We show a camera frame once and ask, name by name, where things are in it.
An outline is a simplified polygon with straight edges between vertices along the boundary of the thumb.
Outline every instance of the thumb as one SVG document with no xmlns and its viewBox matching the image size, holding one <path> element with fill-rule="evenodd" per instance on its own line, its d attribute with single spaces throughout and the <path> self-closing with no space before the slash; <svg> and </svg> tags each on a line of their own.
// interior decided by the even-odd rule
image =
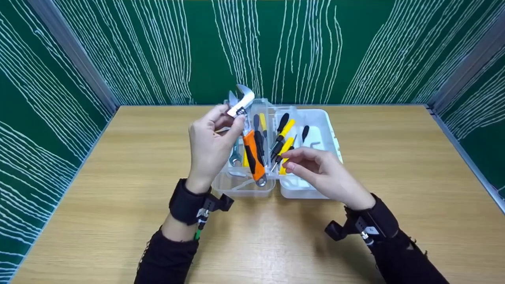
<svg viewBox="0 0 505 284">
<path fill-rule="evenodd" d="M 245 116 L 240 115 L 233 120 L 233 124 L 230 129 L 223 135 L 223 139 L 230 145 L 235 143 L 237 138 L 242 134 L 244 130 L 244 120 Z"/>
<path fill-rule="evenodd" d="M 316 173 L 311 172 L 302 165 L 298 165 L 294 162 L 287 162 L 286 168 L 289 169 L 290 172 L 294 173 L 296 176 L 301 177 L 308 183 L 312 184 L 312 186 L 316 187 L 316 178 L 317 178 Z"/>
</svg>

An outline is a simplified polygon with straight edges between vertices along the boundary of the fingernail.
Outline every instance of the fingernail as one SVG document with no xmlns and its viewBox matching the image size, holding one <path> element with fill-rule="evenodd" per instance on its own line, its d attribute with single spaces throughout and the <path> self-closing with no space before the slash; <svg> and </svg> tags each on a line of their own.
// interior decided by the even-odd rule
<svg viewBox="0 0 505 284">
<path fill-rule="evenodd" d="M 293 162 L 287 162 L 286 163 L 286 169 L 290 169 L 290 170 L 294 169 L 294 163 Z"/>
</svg>

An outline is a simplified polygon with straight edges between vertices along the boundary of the black sleeve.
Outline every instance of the black sleeve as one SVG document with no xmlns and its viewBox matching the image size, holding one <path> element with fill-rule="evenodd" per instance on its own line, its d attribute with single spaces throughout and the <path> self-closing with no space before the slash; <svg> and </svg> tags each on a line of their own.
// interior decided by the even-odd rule
<svg viewBox="0 0 505 284">
<path fill-rule="evenodd" d="M 175 242 L 158 230 L 147 243 L 134 283 L 183 284 L 197 249 L 198 240 Z"/>
<path fill-rule="evenodd" d="M 402 230 L 392 239 L 376 242 L 369 248 L 388 284 L 448 283 Z"/>
<path fill-rule="evenodd" d="M 398 225 L 398 221 L 373 195 L 376 204 L 364 211 L 348 211 L 348 217 L 358 217 L 377 228 L 379 234 L 369 235 L 373 242 L 365 241 L 375 257 L 377 267 L 388 284 L 439 284 L 448 283 L 416 244 Z"/>
</svg>

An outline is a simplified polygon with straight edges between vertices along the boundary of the green wall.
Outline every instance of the green wall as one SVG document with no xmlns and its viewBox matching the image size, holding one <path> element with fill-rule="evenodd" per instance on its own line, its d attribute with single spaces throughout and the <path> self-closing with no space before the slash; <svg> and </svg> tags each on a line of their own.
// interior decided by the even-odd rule
<svg viewBox="0 0 505 284">
<path fill-rule="evenodd" d="M 480 171 L 505 198 L 505 46 L 440 114 Z"/>
<path fill-rule="evenodd" d="M 426 103 L 504 0 L 55 0 L 122 104 Z"/>
<path fill-rule="evenodd" d="M 0 283 L 112 114 L 22 0 L 0 2 Z"/>
</svg>

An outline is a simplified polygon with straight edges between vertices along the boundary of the orange wrench handle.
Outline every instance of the orange wrench handle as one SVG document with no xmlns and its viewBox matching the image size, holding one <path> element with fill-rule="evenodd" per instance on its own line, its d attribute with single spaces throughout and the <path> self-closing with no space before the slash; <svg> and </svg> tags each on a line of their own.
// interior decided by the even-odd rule
<svg viewBox="0 0 505 284">
<path fill-rule="evenodd" d="M 249 133 L 243 137 L 243 141 L 245 154 L 247 155 L 247 160 L 249 161 L 249 168 L 251 169 L 252 177 L 259 186 L 264 186 L 264 183 L 266 183 L 265 168 L 261 165 L 260 159 L 258 157 L 258 150 L 256 148 L 256 141 L 254 139 L 254 131 L 249 131 Z"/>
</svg>

